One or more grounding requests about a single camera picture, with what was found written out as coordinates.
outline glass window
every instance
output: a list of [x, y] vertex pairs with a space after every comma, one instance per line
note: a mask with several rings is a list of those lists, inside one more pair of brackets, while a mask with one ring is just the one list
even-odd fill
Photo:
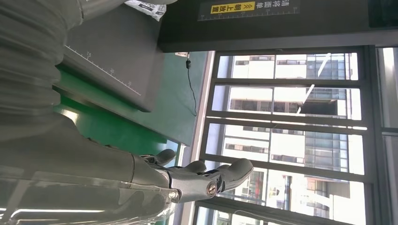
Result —
[[383, 48], [379, 56], [384, 126], [398, 128], [398, 48]]
[[356, 53], [222, 56], [217, 77], [358, 80], [357, 61]]
[[[387, 152], [387, 167], [389, 169], [390, 189], [392, 195], [398, 192], [398, 136], [384, 136], [384, 149]], [[391, 207], [393, 212], [398, 211], [398, 199], [391, 198]], [[393, 213], [393, 220], [398, 219], [398, 214]]]
[[364, 174], [360, 135], [254, 129], [257, 127], [210, 124], [206, 153]]
[[199, 207], [197, 225], [277, 225], [237, 214]]
[[248, 127], [248, 126], [243, 126], [243, 130], [246, 131], [257, 131], [257, 132], [269, 132], [270, 129], [269, 128], [265, 128], [265, 127]]
[[[224, 163], [206, 161], [206, 165], [210, 165], [207, 169], [215, 169]], [[364, 186], [354, 181], [255, 168], [242, 185], [218, 196], [350, 224], [365, 224]]]
[[360, 90], [217, 85], [212, 110], [360, 120]]

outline plastic bag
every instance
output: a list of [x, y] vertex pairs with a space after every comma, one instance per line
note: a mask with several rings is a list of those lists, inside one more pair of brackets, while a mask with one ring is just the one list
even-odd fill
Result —
[[137, 0], [130, 0], [125, 3], [140, 12], [152, 16], [157, 21], [159, 21], [166, 12], [166, 5], [155, 5]]

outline robotic hand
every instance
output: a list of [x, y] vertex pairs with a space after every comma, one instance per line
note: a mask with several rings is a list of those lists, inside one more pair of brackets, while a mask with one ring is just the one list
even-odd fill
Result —
[[141, 157], [153, 169], [168, 177], [169, 188], [178, 190], [178, 203], [204, 200], [234, 189], [242, 184], [253, 170], [252, 163], [245, 158], [207, 172], [205, 164], [201, 161], [194, 161], [186, 167], [164, 168], [163, 165], [174, 158], [174, 151], [170, 149], [156, 156]]

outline building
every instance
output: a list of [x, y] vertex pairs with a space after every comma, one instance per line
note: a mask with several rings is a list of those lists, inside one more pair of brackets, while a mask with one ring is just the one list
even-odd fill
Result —
[[[294, 78], [357, 80], [355, 54], [307, 54], [224, 57], [230, 78]], [[246, 113], [360, 119], [359, 90], [301, 87], [223, 87], [224, 101], [213, 110]], [[325, 170], [362, 173], [362, 139], [327, 134], [225, 125], [220, 129], [222, 155]], [[298, 173], [255, 169], [240, 187], [220, 196], [291, 210], [311, 216], [347, 221], [344, 209], [361, 203], [351, 196], [352, 182], [309, 177]], [[217, 224], [257, 225], [261, 221], [215, 216]]]

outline gray panel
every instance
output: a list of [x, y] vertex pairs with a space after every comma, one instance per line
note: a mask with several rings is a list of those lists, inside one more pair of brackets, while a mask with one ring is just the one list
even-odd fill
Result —
[[126, 5], [68, 33], [64, 64], [85, 79], [151, 111], [163, 69], [160, 22]]

